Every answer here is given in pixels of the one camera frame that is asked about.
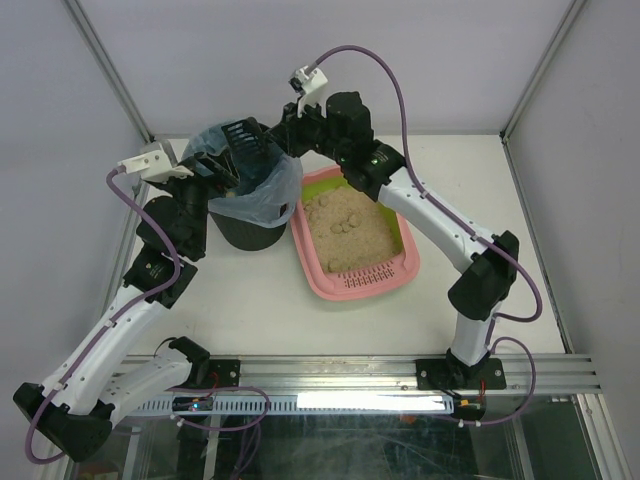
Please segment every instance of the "metal frame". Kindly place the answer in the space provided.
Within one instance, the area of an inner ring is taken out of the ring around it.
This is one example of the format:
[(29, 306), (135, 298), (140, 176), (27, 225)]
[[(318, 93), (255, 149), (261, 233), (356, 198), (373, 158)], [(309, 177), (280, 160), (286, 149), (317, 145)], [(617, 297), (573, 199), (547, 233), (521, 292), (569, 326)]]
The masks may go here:
[(137, 130), (138, 134), (142, 137), (145, 143), (153, 142), (153, 135), (149, 131), (149, 127), (147, 126), (144, 118), (142, 118), (142, 114), (138, 107), (136, 106), (129, 90), (125, 86), (120, 74), (116, 70), (113, 62), (111, 61), (111, 57), (107, 53), (107, 50), (104, 48), (102, 41), (98, 37), (95, 28), (91, 24), (87, 13), (82, 8), (79, 0), (61, 0), (64, 5), (67, 13), (71, 17), (71, 21), (74, 23), (80, 35), (84, 39), (87, 47), (91, 51), (93, 58), (96, 63), (100, 67), (107, 83), (113, 89), (113, 93), (116, 98), (122, 105), (125, 113), (131, 120), (131, 123)]
[(603, 480), (632, 479), (603, 395), (579, 394), (582, 428), (590, 441), (593, 463)]
[[(154, 141), (154, 136), (149, 131), (146, 122), (142, 118), (122, 78), (113, 65), (86, 12), (82, 8), (80, 1), (61, 1), (67, 9), (73, 23), (83, 36), (107, 82), (113, 89), (138, 134), (145, 143), (151, 143)], [(569, 32), (587, 4), (588, 0), (572, 0), (501, 133), (505, 155), (509, 168), (511, 169), (516, 191), (532, 236), (558, 327), (568, 352), (573, 352), (573, 346), (569, 333), (558, 315), (553, 291), (549, 285), (549, 279), (543, 258), (540, 255), (535, 229), (531, 221), (530, 209), (522, 189), (518, 172), (511, 157), (509, 138), (532, 101), (534, 93), (544, 79), (550, 65), (556, 58), (558, 50), (566, 40)], [(134, 194), (138, 204), (144, 203), (147, 194), (146, 185), (138, 185), (137, 189), (134, 189)], [(134, 231), (136, 225), (136, 216), (129, 214), (125, 222), (122, 242), (114, 260), (114, 269), (110, 278), (109, 287), (102, 299), (103, 309), (106, 308), (111, 301), (120, 284), (122, 274), (128, 266), (135, 243)], [(146, 356), (127, 357), (121, 365), (120, 373), (125, 373), (139, 363), (147, 361), (148, 358), (149, 357)], [(262, 387), (267, 393), (273, 395), (275, 399), (280, 398), (283, 399), (283, 401), (286, 401), (286, 398), (292, 398), (291, 396), (297, 392), (309, 390), (367, 390), (394, 392), (395, 395), (424, 395), (426, 393), (418, 391), (416, 387), (415, 366), (413, 362), (418, 357), (415, 356), (250, 356), (239, 358), (242, 360), (241, 385)], [(500, 358), (504, 362), (508, 388), (504, 391), (489, 391), (487, 395), (503, 398), (505, 396), (525, 395), (530, 382), (530, 366), (526, 356), (502, 355)], [(594, 464), (599, 468), (601, 477), (605, 480), (631, 478), (631, 473), (615, 435), (591, 359), (586, 355), (574, 354), (534, 355), (534, 359), (536, 368), (538, 369), (538, 386), (535, 393), (537, 397), (564, 397), (567, 395), (575, 395), (574, 398), (582, 413), (581, 421), (583, 423), (585, 437), (589, 439)], [(526, 480), (532, 478), (526, 442), (524, 441), (519, 422), (514, 422), (512, 427), (512, 443), (517, 450), (523, 466), (521, 471), (522, 478)], [(41, 470), (41, 478), (61, 478), (60, 475), (67, 469), (69, 464), (68, 459), (65, 459), (64, 461), (47, 466)]]
[(507, 124), (505, 125), (502, 132), (503, 138), (509, 138), (515, 130), (518, 122), (520, 121), (520, 118), (522, 118), (523, 113), (529, 106), (533, 94), (538, 89), (538, 86), (546, 75), (549, 66), (556, 58), (558, 50), (567, 39), (569, 32), (571, 32), (571, 30), (573, 29), (576, 20), (588, 3), (589, 0), (572, 0), (571, 4), (565, 11), (562, 19), (560, 20), (560, 23), (558, 24), (558, 27), (556, 28), (556, 31), (553, 33), (551, 40), (547, 44), (547, 48), (545, 48), (542, 57), (540, 57), (538, 64), (534, 68), (533, 73), (531, 74), (531, 77), (529, 78), (529, 81), (527, 82), (527, 85), (522, 92), (522, 95), (518, 99), (516, 106), (509, 116), (509, 120), (507, 121)]
[[(506, 390), (489, 390), (489, 396), (524, 396), (531, 381), (525, 355), (497, 355), (502, 360)], [(128, 356), (117, 374), (134, 370), (149, 355)], [(215, 357), (241, 360), (240, 385), (263, 389), (269, 395), (291, 396), (300, 392), (349, 390), (392, 392), (394, 395), (425, 395), (418, 390), (415, 360), (444, 358), (425, 356), (239, 356)], [(534, 355), (537, 370), (536, 396), (602, 393), (595, 368), (588, 355)], [(463, 395), (477, 391), (460, 390)]]
[(571, 335), (569, 334), (569, 330), (566, 325), (562, 322), (562, 318), (560, 316), (560, 311), (558, 309), (558, 305), (556, 302), (556, 297), (553, 293), (553, 288), (551, 288), (551, 283), (549, 280), (549, 275), (547, 273), (547, 267), (544, 262), (544, 258), (542, 257), (542, 253), (540, 250), (540, 245), (538, 243), (538, 235), (536, 233), (536, 229), (533, 224), (532, 216), (531, 216), (531, 208), (529, 206), (529, 202), (524, 192), (524, 188), (522, 186), (522, 181), (520, 174), (513, 162), (513, 157), (511, 155), (511, 149), (509, 147), (509, 138), (503, 138), (502, 146), (504, 150), (505, 157), (507, 158), (507, 164), (509, 165), (509, 170), (511, 171), (511, 177), (513, 178), (513, 183), (516, 187), (516, 193), (518, 194), (518, 199), (520, 201), (520, 208), (522, 208), (522, 213), (524, 214), (525, 222), (527, 223), (527, 229), (529, 230), (529, 235), (531, 236), (531, 242), (533, 243), (533, 250), (536, 254), (536, 259), (538, 260), (538, 265), (540, 265), (540, 271), (542, 272), (542, 278), (544, 280), (544, 286), (549, 295), (549, 301), (551, 303), (551, 308), (553, 310), (553, 315), (556, 319), (556, 324), (558, 325), (558, 330), (560, 331), (560, 338), (562, 339), (562, 343), (564, 345), (564, 349), (567, 353), (574, 353), (575, 349), (573, 347), (573, 342), (571, 341)]

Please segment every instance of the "sand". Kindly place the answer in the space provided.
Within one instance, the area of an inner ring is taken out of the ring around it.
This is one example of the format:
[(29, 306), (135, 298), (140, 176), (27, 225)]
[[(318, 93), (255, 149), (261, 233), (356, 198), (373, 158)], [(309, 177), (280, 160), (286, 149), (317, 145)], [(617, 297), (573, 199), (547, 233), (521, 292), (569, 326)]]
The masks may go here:
[(325, 272), (370, 267), (401, 251), (378, 205), (351, 187), (316, 195), (305, 203), (304, 211)]

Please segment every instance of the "glass panel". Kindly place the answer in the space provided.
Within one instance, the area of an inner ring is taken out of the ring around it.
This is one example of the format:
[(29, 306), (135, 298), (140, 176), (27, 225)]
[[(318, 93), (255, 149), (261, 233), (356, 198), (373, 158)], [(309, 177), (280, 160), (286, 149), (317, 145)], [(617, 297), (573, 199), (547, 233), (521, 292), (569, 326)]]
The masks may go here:
[[(521, 401), (522, 397), (488, 399), (490, 411), (496, 412), (513, 411)], [(190, 417), (194, 418), (225, 427), (250, 421), (244, 416)], [(254, 428), (220, 435), (178, 428), (168, 419), (128, 422), (133, 427), (118, 431), (135, 435), (112, 435), (98, 454), (67, 478), (597, 478), (574, 404), (548, 398), (537, 399), (517, 422), (482, 428), (406, 415), (273, 415), (261, 422), (259, 432)], [(244, 464), (248, 466), (238, 476)]]

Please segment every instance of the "enclosure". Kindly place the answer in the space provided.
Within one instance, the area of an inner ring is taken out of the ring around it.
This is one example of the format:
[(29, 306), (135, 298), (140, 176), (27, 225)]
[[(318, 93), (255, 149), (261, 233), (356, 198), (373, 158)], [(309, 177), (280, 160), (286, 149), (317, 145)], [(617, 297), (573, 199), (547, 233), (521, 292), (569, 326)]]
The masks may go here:
[[(458, 429), (417, 414), (296, 407), (301, 392), (327, 388), (410, 397), (415, 360), (451, 345), (447, 289), (458, 274), (413, 227), (421, 268), (411, 283), (332, 303), (309, 289), (289, 227), (273, 247), (247, 253), (210, 222), (192, 285), (116, 373), (152, 358), (169, 336), (240, 360), (240, 385), (264, 388), (273, 402), (246, 478), (638, 476), (639, 19), (640, 4), (625, 0), (0, 7), (6, 478), (231, 474), (239, 435), (178, 434), (175, 422), (154, 419), (171, 413), (175, 394), (149, 399), (127, 419), (138, 434), (112, 435), (89, 462), (33, 467), (22, 453), (28, 422), (11, 396), (62, 364), (140, 251), (138, 218), (104, 184), (117, 162), (160, 139), (180, 155), (190, 136), (231, 119), (275, 125), (296, 99), (291, 72), (342, 44), (372, 49), (398, 77), (421, 177), (478, 224), (520, 238), (543, 314), (532, 324), (501, 321), (494, 335), (516, 337), (534, 355), (527, 412), (500, 427)], [(379, 65), (345, 52), (322, 70), (328, 93), (360, 92), (376, 137), (401, 151), (397, 99)], [(301, 161), (305, 172), (334, 164), (313, 153)], [(118, 185), (140, 205), (159, 194), (133, 177)], [(533, 308), (517, 281), (504, 310)], [(497, 356), (507, 388), (489, 390), (487, 402), (509, 414), (526, 396), (529, 365), (517, 346)], [(216, 398), (197, 421), (231, 425), (259, 413), (244, 400)], [(55, 448), (38, 436), (35, 450)]]

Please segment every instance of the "pink plastic tray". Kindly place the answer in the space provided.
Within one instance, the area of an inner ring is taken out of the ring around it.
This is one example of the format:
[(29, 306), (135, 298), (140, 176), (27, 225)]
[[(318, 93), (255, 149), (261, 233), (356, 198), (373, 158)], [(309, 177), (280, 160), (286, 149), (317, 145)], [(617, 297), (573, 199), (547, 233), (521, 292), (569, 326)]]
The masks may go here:
[[(302, 181), (303, 197), (305, 196), (305, 187), (336, 177), (342, 177), (338, 166), (324, 168), (305, 175)], [(420, 269), (420, 255), (407, 221), (397, 214), (395, 214), (395, 218), (398, 222), (403, 245), (403, 251), (400, 254), (387, 262), (368, 268), (345, 273), (325, 273), (322, 271), (313, 246), (309, 225), (304, 216), (302, 199), (299, 200), (291, 219), (291, 228), (300, 263), (311, 289), (327, 300), (355, 300), (380, 295), (413, 280)]]

